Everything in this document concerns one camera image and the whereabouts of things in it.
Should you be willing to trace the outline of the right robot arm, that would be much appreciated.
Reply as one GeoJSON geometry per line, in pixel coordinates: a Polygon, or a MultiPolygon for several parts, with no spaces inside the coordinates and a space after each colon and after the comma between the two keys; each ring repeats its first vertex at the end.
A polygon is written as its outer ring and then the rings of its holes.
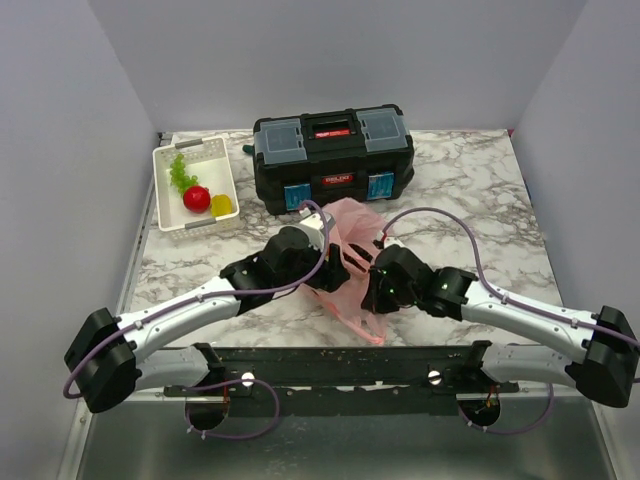
{"type": "Polygon", "coordinates": [[[492,344],[481,357],[464,362],[460,379],[471,391],[483,391],[494,381],[529,381],[574,388],[608,407],[629,404],[639,342],[616,308],[593,313],[533,301],[485,285],[458,268],[433,270],[399,245],[375,259],[361,306],[374,314],[416,307],[435,318],[491,326],[527,339],[525,345],[492,344]]]}

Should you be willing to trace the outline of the pink plastic bag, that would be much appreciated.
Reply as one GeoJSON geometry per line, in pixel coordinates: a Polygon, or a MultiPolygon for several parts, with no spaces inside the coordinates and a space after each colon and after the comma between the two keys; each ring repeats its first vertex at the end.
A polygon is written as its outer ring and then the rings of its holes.
{"type": "Polygon", "coordinates": [[[351,198],[326,205],[324,212],[335,221],[329,239],[340,248],[341,265],[350,278],[332,293],[307,287],[305,294],[367,342],[382,345],[386,340],[386,318],[362,309],[361,304],[369,287],[369,268],[379,253],[374,241],[386,221],[351,198]]]}

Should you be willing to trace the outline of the red fake apple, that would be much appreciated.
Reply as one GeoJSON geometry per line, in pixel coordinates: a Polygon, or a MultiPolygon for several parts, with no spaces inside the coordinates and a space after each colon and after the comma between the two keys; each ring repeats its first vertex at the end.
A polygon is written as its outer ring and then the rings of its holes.
{"type": "Polygon", "coordinates": [[[210,208],[211,196],[205,187],[194,185],[185,190],[182,201],[188,211],[201,214],[210,208]]]}

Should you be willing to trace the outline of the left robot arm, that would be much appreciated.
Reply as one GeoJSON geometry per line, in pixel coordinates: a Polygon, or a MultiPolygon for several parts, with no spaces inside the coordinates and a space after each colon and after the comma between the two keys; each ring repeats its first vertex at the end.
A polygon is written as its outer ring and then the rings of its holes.
{"type": "Polygon", "coordinates": [[[136,391],[181,387],[212,394],[222,380],[212,348],[176,349],[172,342],[300,285],[333,293],[349,277],[340,247],[323,230],[286,226],[261,251],[186,294],[120,316],[107,308],[92,312],[64,355],[70,375],[63,395],[83,399],[91,412],[101,413],[136,391]]]}

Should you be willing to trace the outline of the yellow fake lemon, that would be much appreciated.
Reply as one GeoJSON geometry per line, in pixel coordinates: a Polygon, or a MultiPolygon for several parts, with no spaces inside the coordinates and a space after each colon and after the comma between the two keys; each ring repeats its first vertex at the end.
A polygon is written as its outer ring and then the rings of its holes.
{"type": "Polygon", "coordinates": [[[214,195],[211,198],[210,213],[214,218],[231,215],[234,212],[234,206],[231,198],[226,194],[214,195]]]}

